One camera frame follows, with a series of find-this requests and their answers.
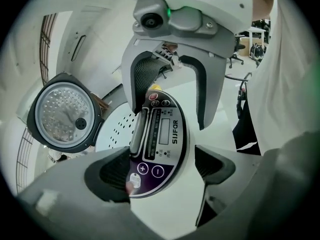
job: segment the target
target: display screen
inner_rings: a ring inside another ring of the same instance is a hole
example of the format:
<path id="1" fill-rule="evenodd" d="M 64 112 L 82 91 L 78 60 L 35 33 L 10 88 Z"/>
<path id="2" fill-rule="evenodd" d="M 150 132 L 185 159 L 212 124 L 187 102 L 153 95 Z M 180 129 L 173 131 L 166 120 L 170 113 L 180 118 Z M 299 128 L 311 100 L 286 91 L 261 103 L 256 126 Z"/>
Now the display screen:
<path id="1" fill-rule="evenodd" d="M 168 118 L 161 119 L 159 144 L 162 144 L 162 145 L 169 144 L 169 130 L 170 130 L 170 119 Z"/>

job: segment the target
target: white desk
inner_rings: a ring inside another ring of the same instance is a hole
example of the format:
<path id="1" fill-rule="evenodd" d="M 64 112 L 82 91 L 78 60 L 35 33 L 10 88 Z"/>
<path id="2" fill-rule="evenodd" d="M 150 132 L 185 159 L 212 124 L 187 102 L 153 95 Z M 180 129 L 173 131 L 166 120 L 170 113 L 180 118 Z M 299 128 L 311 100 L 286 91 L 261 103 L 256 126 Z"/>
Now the white desk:
<path id="1" fill-rule="evenodd" d="M 264 47 L 265 32 L 266 32 L 264 29 L 251 26 L 248 29 L 248 32 L 249 32 L 249 53 L 250 53 L 250 49 L 251 49 L 251 47 L 253 45 L 252 33 L 261 33 L 261 39 L 262 39 L 262 44 L 261 45 L 262 45 L 262 47 Z"/>
<path id="2" fill-rule="evenodd" d="M 147 198 L 131 199 L 131 210 L 163 238 L 175 239 L 196 229 L 195 223 L 203 198 L 204 182 L 195 166 L 195 144 L 231 151 L 236 150 L 236 145 L 227 114 L 221 103 L 218 105 L 212 124 L 202 131 L 199 130 L 195 81 L 183 83 L 164 91 L 177 100 L 187 119 L 189 131 L 193 136 L 190 138 L 189 157 L 183 172 L 172 186 Z M 135 118 L 132 114 L 127 103 L 111 113 L 99 132 L 95 150 L 110 149 L 108 140 L 111 137 L 111 141 L 114 139 L 112 145 L 114 148 L 127 146 L 136 122 L 136 120 L 132 122 L 132 119 Z M 118 129 L 118 122 L 125 126 L 123 130 L 120 130 L 120 135 L 115 132 L 115 129 Z"/>

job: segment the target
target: office chair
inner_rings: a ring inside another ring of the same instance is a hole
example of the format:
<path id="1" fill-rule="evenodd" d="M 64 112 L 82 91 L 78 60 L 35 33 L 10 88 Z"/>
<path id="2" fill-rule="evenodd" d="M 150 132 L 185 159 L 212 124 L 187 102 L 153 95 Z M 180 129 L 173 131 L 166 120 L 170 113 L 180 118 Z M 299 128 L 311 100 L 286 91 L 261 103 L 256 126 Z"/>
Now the office chair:
<path id="1" fill-rule="evenodd" d="M 240 38 L 243 37 L 244 35 L 238 35 L 238 36 L 235 36 L 235 47 L 234 47 L 234 53 L 233 55 L 229 58 L 230 60 L 230 65 L 229 65 L 229 69 L 232 69 L 232 59 L 235 59 L 237 61 L 241 61 L 241 65 L 244 64 L 244 60 L 243 59 L 240 59 L 238 58 L 236 52 L 241 50 L 241 49 L 244 49 L 246 48 L 245 45 L 243 44 L 240 44 Z"/>

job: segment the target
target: cardboard box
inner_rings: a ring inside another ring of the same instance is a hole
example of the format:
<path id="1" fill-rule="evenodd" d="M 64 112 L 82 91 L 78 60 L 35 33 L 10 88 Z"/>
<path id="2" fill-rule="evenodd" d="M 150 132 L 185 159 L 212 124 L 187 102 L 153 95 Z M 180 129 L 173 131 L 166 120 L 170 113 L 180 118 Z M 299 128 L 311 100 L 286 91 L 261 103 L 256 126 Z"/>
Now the cardboard box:
<path id="1" fill-rule="evenodd" d="M 261 38 L 253 38 L 252 44 L 254 45 L 255 43 L 257 43 L 258 45 L 262 45 L 262 39 Z M 249 56 L 249 51 L 250 51 L 249 37 L 241 37 L 240 44 L 244 45 L 245 48 L 238 51 L 239 55 L 240 56 Z"/>

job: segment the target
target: purple control panel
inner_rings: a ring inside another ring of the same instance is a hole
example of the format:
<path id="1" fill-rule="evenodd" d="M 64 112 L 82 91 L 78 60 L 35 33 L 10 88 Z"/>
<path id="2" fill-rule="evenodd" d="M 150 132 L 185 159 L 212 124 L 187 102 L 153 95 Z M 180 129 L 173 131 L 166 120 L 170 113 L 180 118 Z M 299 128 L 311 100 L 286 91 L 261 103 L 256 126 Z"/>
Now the purple control panel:
<path id="1" fill-rule="evenodd" d="M 148 90 L 143 137 L 130 159 L 127 181 L 134 183 L 131 198 L 144 198 L 163 190 L 177 174 L 186 155 L 186 122 L 178 103 L 167 93 Z"/>

